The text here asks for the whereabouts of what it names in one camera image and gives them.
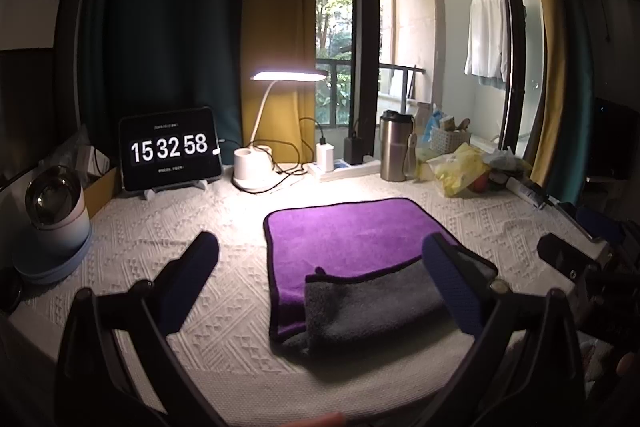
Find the operator finger at bottom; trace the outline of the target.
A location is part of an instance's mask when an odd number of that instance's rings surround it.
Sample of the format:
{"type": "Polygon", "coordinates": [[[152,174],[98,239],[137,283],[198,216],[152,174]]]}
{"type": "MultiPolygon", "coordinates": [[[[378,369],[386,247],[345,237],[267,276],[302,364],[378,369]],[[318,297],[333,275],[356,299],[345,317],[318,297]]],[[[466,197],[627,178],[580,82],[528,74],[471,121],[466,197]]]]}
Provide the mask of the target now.
{"type": "Polygon", "coordinates": [[[292,421],[282,427],[345,427],[346,417],[343,413],[335,412],[326,415],[292,421]]]}

